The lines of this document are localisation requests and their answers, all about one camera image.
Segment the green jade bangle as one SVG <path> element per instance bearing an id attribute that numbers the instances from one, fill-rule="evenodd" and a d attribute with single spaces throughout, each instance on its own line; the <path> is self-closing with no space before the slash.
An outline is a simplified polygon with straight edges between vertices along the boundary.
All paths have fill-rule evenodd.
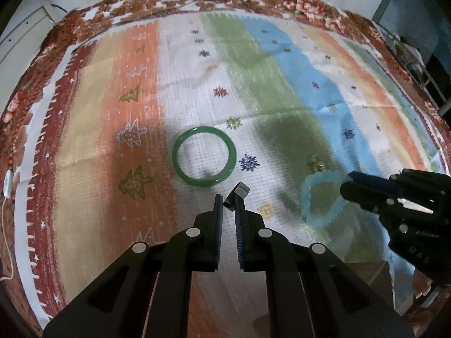
<path id="1" fill-rule="evenodd" d="M 211 134 L 223 141 L 223 143 L 226 145 L 228 150 L 228 159 L 224 166 L 224 168 L 214 175 L 214 177 L 209 179 L 194 179 L 189 177 L 181 168 L 178 160 L 178 154 L 181 146 L 184 144 L 185 141 L 187 141 L 189 138 L 199 135 L 199 134 Z M 218 185 L 227 178 L 230 177 L 230 175 L 233 173 L 235 169 L 235 162 L 237 160 L 237 151 L 235 144 L 233 143 L 232 139 L 222 130 L 219 130 L 215 127 L 210 126 L 198 126 L 190 128 L 189 130 L 186 130 L 183 132 L 178 138 L 176 138 L 176 141 L 173 145 L 173 149 L 171 152 L 171 159 L 172 164 L 174 167 L 174 170 L 176 174 L 188 185 L 196 186 L 196 187 L 211 187 L 214 185 Z"/>

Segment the colourful striped cloth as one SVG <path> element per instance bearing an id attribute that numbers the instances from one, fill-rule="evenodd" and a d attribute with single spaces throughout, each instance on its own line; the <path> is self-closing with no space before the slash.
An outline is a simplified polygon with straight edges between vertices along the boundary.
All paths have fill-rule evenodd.
<path id="1" fill-rule="evenodd" d="M 3 116 L 11 127 L 25 114 L 8 134 L 18 161 L 5 223 L 36 329 L 133 242 L 167 241 L 237 182 L 268 226 L 347 263 L 388 261 L 394 303 L 410 295 L 413 268 L 339 182 L 353 170 L 447 172 L 446 132 L 373 44 L 275 17 L 177 14 L 70 44 L 31 83 L 33 104 L 25 88 Z M 176 138 L 198 126 L 222 130 L 237 151 L 230 177 L 206 188 L 184 182 L 171 159 Z M 227 159 L 211 134 L 178 154 L 194 179 Z"/>

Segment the red floral bedsheet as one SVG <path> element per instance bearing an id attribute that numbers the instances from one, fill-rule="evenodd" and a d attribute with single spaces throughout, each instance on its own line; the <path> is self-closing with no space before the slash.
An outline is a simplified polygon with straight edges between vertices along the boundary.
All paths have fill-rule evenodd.
<path id="1" fill-rule="evenodd" d="M 89 40 L 96 34 L 105 33 L 113 28 L 177 14 L 201 12 L 241 13 L 287 19 L 336 33 L 342 37 L 353 38 L 361 43 L 373 44 L 383 58 L 396 70 L 407 73 L 414 84 L 412 88 L 414 98 L 434 106 L 439 116 L 436 105 L 428 96 L 426 89 L 421 88 L 414 77 L 402 67 L 400 61 L 384 42 L 382 34 L 374 23 L 362 16 L 341 11 L 319 0 L 104 0 L 83 10 L 70 12 L 61 22 L 57 23 L 44 39 L 39 53 L 31 61 L 17 86 L 10 90 L 10 98 L 5 103 L 1 114 L 1 171 L 6 172 L 11 169 L 14 173 L 18 155 L 14 154 L 13 148 L 17 141 L 10 139 L 8 134 L 10 131 L 18 132 L 25 127 L 24 113 L 20 113 L 13 120 L 11 127 L 5 125 L 4 113 L 15 94 L 25 88 L 30 88 L 30 92 L 24 96 L 25 104 L 33 104 L 38 87 L 31 83 L 32 76 L 38 70 L 55 68 L 57 60 L 63 56 L 64 48 L 70 44 Z M 446 132 L 445 153 L 450 166 L 450 129 L 441 117 L 439 119 L 441 129 Z M 6 203 L 5 217 L 14 213 L 15 202 L 12 194 L 12 197 Z M 1 229 L 1 274 L 4 273 L 5 268 L 2 253 L 6 250 L 3 234 L 11 236 L 14 232 L 14 227 L 6 224 L 5 232 L 2 232 Z M 1 282 L 1 286 L 18 314 L 23 329 L 32 337 L 39 337 L 44 328 L 42 330 L 36 329 L 25 318 L 25 312 L 29 311 L 29 307 L 26 304 L 21 281 L 14 277 L 11 281 Z"/>

